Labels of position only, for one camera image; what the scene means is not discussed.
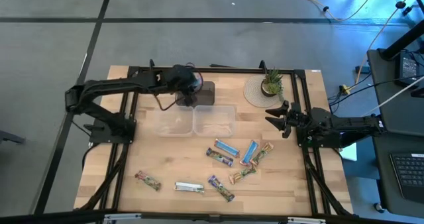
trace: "keyboard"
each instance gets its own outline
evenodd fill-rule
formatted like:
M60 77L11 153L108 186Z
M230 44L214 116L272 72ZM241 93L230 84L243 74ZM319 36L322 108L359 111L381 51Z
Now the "keyboard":
M403 198L424 203L424 154L391 154L390 159Z

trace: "wooden table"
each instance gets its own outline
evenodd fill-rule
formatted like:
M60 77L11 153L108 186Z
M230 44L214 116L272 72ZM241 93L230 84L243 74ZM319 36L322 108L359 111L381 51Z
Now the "wooden table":
M128 66L111 66L108 79L125 78ZM269 141L273 151L260 163L258 173L231 185L229 174L244 167L235 160L232 168L205 155L208 147L213 147L215 138L192 137L164 138L153 132L153 110L157 103L152 95L139 95L136 110L137 128L134 142L130 145L125 177L119 201L119 211L158 212L158 213L220 213L244 215L311 215L305 168L301 149L297 146L295 130L288 139L265 120L265 109L252 106L243 95L246 80L253 74L203 73L204 79L215 82L216 105L232 105L236 109L236 132L229 139L221 139L241 151L247 150L250 141L261 146ZM319 70L307 70L306 80L312 107L328 109L327 94ZM282 78L284 97L293 101L293 88L289 76ZM302 109L305 109L300 81L297 81ZM101 105L118 112L122 95L107 95ZM171 103L173 95L160 95L163 105ZM110 144L101 144L87 156L85 168L79 184L75 207L85 204L102 183L109 154ZM321 159L325 180L343 207L352 212L345 174L340 157L329 148L322 148ZM159 182L159 192L136 180L134 175L145 171ZM224 186L235 194L235 199L227 203L225 199L207 183L208 177L216 175ZM203 184L205 193L174 191L174 182ZM111 206L114 184L111 185L107 207ZM315 184L317 205L322 213L319 187Z

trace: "clear plastic container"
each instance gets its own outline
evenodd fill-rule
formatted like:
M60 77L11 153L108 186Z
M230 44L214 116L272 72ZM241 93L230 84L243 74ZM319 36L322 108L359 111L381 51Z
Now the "clear plastic container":
M201 137L230 137L235 133L232 106L198 105L194 109L194 132Z
M193 107L174 105L167 111L155 109L154 132L161 137L192 136Z

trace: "plant pot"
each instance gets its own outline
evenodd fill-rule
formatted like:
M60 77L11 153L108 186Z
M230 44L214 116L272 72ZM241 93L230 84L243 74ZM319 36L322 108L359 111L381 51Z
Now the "plant pot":
M275 96L275 95L277 95L277 94L271 94L271 93L269 93L267 90L266 90L266 88L264 87L264 81L262 81L262 83L260 84L260 90L262 91L262 94L264 94L266 97L273 97L273 96Z

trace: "wicker coaster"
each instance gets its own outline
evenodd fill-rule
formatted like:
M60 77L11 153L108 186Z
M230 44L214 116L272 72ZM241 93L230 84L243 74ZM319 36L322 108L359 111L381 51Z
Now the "wicker coaster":
M260 86L264 78L265 75L252 76L244 85L244 97L250 104L256 107L271 107L280 100L278 95L266 97L262 94Z

